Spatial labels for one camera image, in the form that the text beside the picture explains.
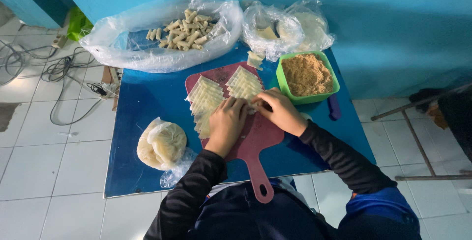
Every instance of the pink cutting board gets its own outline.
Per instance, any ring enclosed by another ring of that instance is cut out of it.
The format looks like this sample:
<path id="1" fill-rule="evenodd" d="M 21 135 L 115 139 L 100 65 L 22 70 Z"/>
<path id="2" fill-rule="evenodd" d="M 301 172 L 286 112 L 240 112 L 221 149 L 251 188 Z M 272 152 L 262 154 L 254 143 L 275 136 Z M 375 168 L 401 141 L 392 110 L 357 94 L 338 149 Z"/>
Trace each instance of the pink cutting board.
<path id="1" fill-rule="evenodd" d="M 261 78 L 257 74 L 255 68 L 249 67 L 247 62 L 239 62 L 221 68 L 215 68 L 208 71 L 190 75 L 185 80 L 185 87 L 189 93 L 197 82 L 198 78 L 203 75 L 220 84 L 223 88 L 223 96 L 229 98 L 227 86 L 225 85 L 236 69 L 242 66 L 255 74 L 259 80 Z M 279 144 L 284 139 L 284 131 L 275 124 L 263 117 L 260 113 L 247 115 L 246 122 L 241 135 L 235 145 L 229 152 L 225 161 L 234 159 L 243 160 L 251 177 L 252 188 L 258 201 L 268 203 L 274 197 L 274 189 L 270 185 L 267 175 L 259 161 L 259 153 L 268 147 Z M 202 147 L 204 148 L 208 142 L 208 138 L 202 139 Z"/>

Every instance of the green bag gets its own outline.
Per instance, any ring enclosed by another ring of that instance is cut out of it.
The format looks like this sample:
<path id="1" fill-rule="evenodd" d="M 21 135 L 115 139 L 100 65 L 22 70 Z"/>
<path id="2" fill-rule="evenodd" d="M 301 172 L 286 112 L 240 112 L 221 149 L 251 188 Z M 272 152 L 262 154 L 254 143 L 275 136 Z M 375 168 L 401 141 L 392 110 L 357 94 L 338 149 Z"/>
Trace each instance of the green bag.
<path id="1" fill-rule="evenodd" d="M 79 7 L 73 7 L 70 9 L 67 38 L 77 42 L 80 38 L 89 34 L 92 28 L 93 24 L 89 19 L 87 19 L 86 15 L 79 9 Z"/>

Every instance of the cutting board handle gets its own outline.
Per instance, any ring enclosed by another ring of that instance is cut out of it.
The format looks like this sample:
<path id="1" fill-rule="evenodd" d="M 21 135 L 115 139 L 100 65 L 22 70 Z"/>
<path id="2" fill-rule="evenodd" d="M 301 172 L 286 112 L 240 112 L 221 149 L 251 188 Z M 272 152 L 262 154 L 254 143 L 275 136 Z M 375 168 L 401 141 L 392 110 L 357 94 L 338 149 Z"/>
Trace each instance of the cutting board handle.
<path id="1" fill-rule="evenodd" d="M 247 169 L 256 199 L 261 203 L 269 203 L 274 198 L 274 188 L 270 184 L 259 158 L 253 160 L 252 164 L 247 165 Z"/>

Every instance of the left hand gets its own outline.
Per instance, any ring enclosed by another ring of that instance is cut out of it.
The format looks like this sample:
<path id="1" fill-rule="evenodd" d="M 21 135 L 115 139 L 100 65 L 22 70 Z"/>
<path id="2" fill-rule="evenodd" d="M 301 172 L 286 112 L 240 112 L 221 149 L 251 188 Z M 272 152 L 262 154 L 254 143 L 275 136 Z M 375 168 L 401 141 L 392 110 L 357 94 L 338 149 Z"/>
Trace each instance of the left hand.
<path id="1" fill-rule="evenodd" d="M 221 102 L 209 117 L 209 141 L 205 150 L 225 158 L 243 130 L 247 100 L 230 97 Z"/>

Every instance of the black sleeve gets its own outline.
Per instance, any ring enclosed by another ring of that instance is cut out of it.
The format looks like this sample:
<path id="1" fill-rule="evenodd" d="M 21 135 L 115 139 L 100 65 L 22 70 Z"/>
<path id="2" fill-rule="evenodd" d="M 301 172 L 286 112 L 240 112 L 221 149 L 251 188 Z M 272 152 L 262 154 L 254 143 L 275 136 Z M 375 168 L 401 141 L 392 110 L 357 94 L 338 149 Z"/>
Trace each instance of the black sleeve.
<path id="1" fill-rule="evenodd" d="M 162 200 L 144 240 L 182 239 L 200 215 L 211 187 L 227 179 L 226 163 L 219 155 L 202 150 L 187 173 Z"/>
<path id="2" fill-rule="evenodd" d="M 316 151 L 354 193 L 374 193 L 397 186 L 362 154 L 311 120 L 300 140 Z"/>

